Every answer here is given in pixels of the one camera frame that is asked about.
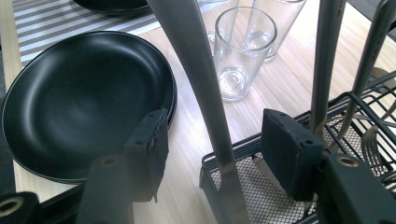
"black rack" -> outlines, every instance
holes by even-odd
[[[395,72],[387,78],[394,78]],[[387,111],[386,105],[391,105],[396,100],[395,89],[378,84],[377,80],[369,85],[368,90],[361,98],[346,92],[329,102],[328,122],[325,125],[324,138],[328,143],[336,139],[343,116],[345,115],[349,100],[358,105],[357,114],[362,114],[370,119],[353,119],[350,128],[343,139],[336,141],[340,152],[362,160],[361,137],[373,125],[379,127],[378,148],[381,153],[384,172],[378,176],[384,186],[394,191],[396,189],[396,128],[385,125],[379,117]],[[295,119],[305,128],[309,129],[310,111],[303,113]],[[388,122],[396,124],[395,115],[391,115]],[[251,157],[262,157],[260,151],[261,134],[257,133],[243,141],[233,144],[241,185],[247,204],[248,216],[251,223],[317,223],[316,205],[313,203],[308,215],[304,215],[304,203],[295,202],[285,193],[277,189],[272,182],[263,176],[256,168]],[[213,153],[203,157],[201,171],[201,188],[215,214],[218,223],[227,220],[227,212],[218,194],[220,186],[219,168]]]

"metal rivet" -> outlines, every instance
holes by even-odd
[[[337,158],[337,161],[345,166],[348,166],[348,167],[358,167],[359,166],[359,164],[356,161],[354,161],[348,157],[340,156]]]
[[[105,158],[105,159],[102,159],[100,164],[103,167],[110,167],[110,166],[113,166],[114,164],[116,164],[116,159],[114,159],[112,157]]]
[[[0,217],[6,217],[20,209],[23,205],[23,197],[10,198],[0,202]]]

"striped placemat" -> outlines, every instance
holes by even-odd
[[[140,35],[160,27],[154,14],[107,16],[73,0],[13,0],[22,66],[67,37],[92,31]]]

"stainless steel utensil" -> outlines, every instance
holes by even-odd
[[[381,117],[381,120],[389,117],[395,109],[396,101],[393,102],[388,111]],[[381,175],[384,169],[382,167],[381,155],[378,150],[377,133],[378,126],[374,125],[361,137],[361,154],[363,155],[363,159],[372,165],[375,174]]]
[[[354,114],[352,118],[353,119],[372,120],[368,116],[365,116],[363,114]],[[327,123],[335,121],[335,120],[339,120],[339,119],[344,119],[344,116],[337,116],[337,117],[333,117],[331,119],[327,119]],[[381,120],[381,122],[383,122],[385,125],[387,125],[391,128],[396,128],[396,123],[385,121],[385,120]]]
[[[385,76],[386,74],[389,74],[389,72],[387,70],[385,70],[383,68],[380,68],[380,67],[374,67],[371,75],[376,80],[378,80],[379,78]],[[391,79],[385,81],[382,85],[384,85],[384,86],[386,86],[386,87],[388,87],[390,89],[396,88],[396,79],[391,78]],[[382,90],[382,89],[379,89],[379,90],[376,90],[376,92],[385,93],[386,91]]]
[[[366,88],[367,80],[373,71],[376,58],[387,36],[391,20],[395,14],[396,0],[382,0],[375,11],[375,16],[367,36],[361,62],[359,64],[358,73],[353,84],[352,92],[361,97]],[[344,122],[337,134],[337,139],[341,139],[346,133],[355,114],[357,105],[354,101],[349,101],[346,108]],[[337,151],[338,146],[332,143],[331,151]]]
[[[286,191],[282,188],[280,185],[279,181],[276,179],[276,176],[274,176],[274,173],[272,173],[270,167],[268,166],[267,162],[261,157],[253,155],[251,157],[253,160],[254,165],[256,168],[262,173],[267,179],[271,181],[271,183],[282,193],[287,194]]]
[[[323,140],[326,124],[332,66],[346,0],[321,0],[318,16],[317,45],[315,51],[314,84],[312,92],[310,130]]]
[[[195,0],[148,0],[148,4],[172,43],[201,108],[219,164],[219,195],[231,216],[230,222],[248,223],[215,65],[198,5]]]

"black plate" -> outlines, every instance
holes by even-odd
[[[146,0],[74,0],[89,10],[107,15],[139,15],[151,11]]]
[[[140,120],[177,102],[171,68],[125,33],[76,35],[33,59],[10,87],[2,122],[14,159],[58,182],[85,180],[93,159],[122,152]]]

